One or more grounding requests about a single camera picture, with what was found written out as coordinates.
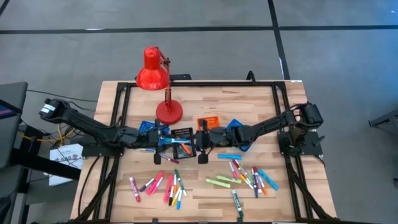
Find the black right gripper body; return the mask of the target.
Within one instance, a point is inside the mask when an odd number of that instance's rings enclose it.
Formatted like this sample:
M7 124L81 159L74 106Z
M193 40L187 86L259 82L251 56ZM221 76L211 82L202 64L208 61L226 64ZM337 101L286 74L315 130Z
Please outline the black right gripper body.
M202 127L194 135L196 145L202 154L209 154L214 148L220 146L220 132Z

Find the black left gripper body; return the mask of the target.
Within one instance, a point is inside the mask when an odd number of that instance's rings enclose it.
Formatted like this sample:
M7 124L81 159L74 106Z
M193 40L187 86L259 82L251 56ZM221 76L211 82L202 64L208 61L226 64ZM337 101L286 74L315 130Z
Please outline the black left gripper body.
M154 149L157 152L161 134L160 126L155 126L145 133L140 133L133 146L135 149Z

